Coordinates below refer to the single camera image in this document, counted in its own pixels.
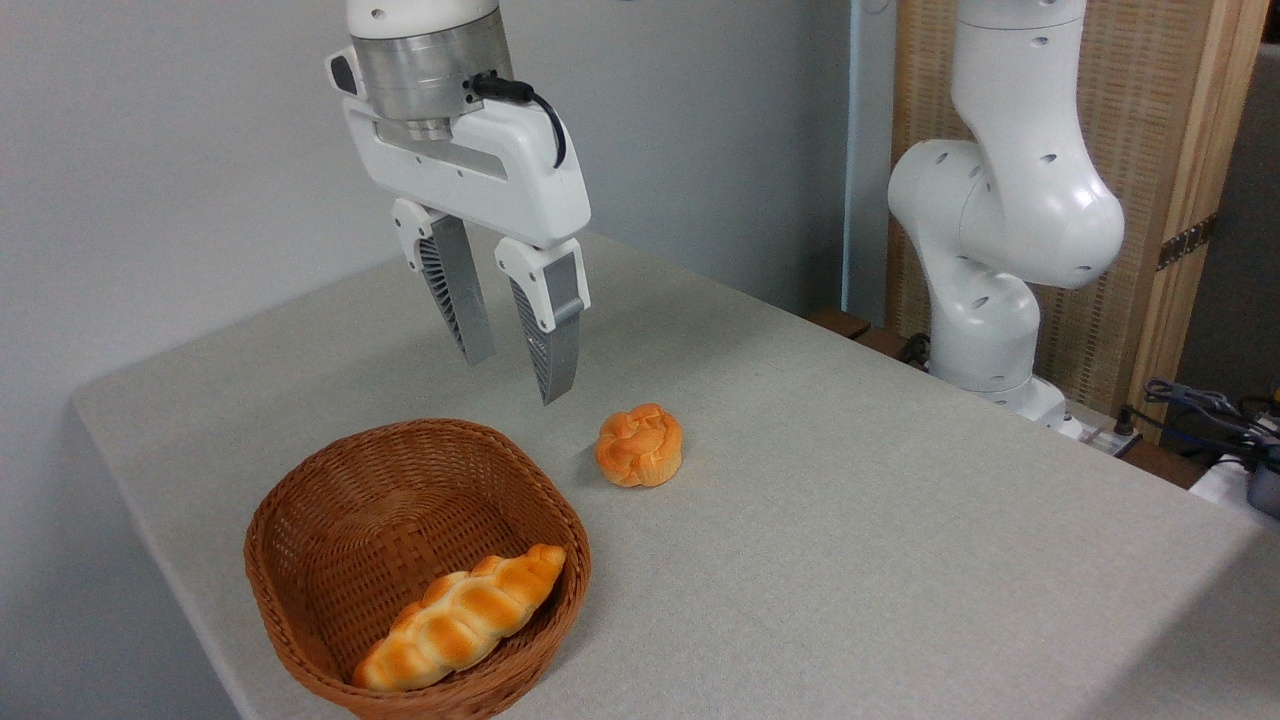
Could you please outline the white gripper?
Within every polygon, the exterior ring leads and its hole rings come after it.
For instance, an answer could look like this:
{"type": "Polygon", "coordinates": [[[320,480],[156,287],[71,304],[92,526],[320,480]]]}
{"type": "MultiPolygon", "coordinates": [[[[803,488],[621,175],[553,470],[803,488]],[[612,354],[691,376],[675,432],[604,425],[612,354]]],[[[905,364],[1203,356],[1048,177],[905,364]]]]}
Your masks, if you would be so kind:
{"type": "Polygon", "coordinates": [[[489,359],[495,342],[462,220],[511,237],[498,243],[495,259],[512,288],[541,401],[558,400],[573,387],[579,322],[591,306],[582,250],[570,238],[588,225],[591,209],[558,115],[530,88],[526,102],[513,101],[517,82],[480,76],[489,96],[451,119],[449,138],[429,138],[375,111],[353,49],[328,63],[365,170],[398,197],[392,217],[404,258],[426,281],[466,363],[489,359]]]}

